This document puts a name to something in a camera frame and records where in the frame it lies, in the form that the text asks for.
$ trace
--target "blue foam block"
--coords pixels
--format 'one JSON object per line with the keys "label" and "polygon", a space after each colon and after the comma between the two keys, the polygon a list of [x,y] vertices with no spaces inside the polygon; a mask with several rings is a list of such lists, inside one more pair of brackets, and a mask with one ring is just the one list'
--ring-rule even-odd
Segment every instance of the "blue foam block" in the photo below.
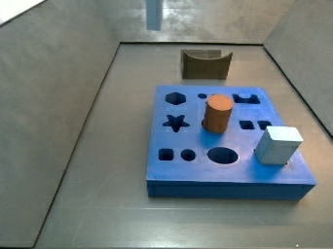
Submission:
{"label": "blue foam block", "polygon": [[[222,134],[202,127],[214,93],[234,99]],[[261,164],[254,154],[267,125],[283,123],[263,89],[158,86],[148,196],[299,200],[316,185],[299,151],[286,165]]]}

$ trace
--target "large circular hole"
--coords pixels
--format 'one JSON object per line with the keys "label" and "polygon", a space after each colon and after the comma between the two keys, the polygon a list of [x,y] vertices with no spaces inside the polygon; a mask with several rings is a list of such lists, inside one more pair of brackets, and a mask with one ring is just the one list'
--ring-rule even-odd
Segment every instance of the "large circular hole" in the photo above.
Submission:
{"label": "large circular hole", "polygon": [[207,156],[211,161],[221,164],[230,164],[238,160],[237,153],[225,147],[215,147],[209,150]]}
{"label": "large circular hole", "polygon": [[180,156],[184,160],[194,160],[195,159],[195,152],[192,150],[183,150]]}

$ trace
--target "gray floor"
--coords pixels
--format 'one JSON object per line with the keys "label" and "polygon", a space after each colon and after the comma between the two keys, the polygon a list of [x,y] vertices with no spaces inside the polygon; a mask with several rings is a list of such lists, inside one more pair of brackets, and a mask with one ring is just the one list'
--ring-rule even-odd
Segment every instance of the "gray floor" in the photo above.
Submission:
{"label": "gray floor", "polygon": [[[226,81],[182,80],[182,49],[234,52]],[[263,87],[318,185],[299,202],[147,198],[155,85]],[[37,248],[333,247],[332,140],[262,47],[122,45]]]}

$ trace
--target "hexagonal hole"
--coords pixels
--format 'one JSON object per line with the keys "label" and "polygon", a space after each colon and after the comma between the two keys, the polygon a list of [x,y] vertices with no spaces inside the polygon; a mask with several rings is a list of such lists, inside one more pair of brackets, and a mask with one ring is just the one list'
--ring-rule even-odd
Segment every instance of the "hexagonal hole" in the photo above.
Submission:
{"label": "hexagonal hole", "polygon": [[172,92],[166,95],[166,102],[172,105],[179,105],[186,102],[186,96],[179,92]]}

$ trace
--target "brown arch block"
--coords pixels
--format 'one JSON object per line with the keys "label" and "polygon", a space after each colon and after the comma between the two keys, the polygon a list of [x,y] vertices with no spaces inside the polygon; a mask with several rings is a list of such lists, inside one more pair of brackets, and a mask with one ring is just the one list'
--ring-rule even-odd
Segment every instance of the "brown arch block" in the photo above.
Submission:
{"label": "brown arch block", "polygon": [[222,94],[210,96],[206,106],[203,128],[214,133],[226,131],[234,102],[230,97]]}
{"label": "brown arch block", "polygon": [[225,80],[233,53],[221,57],[218,50],[182,51],[182,79]]}

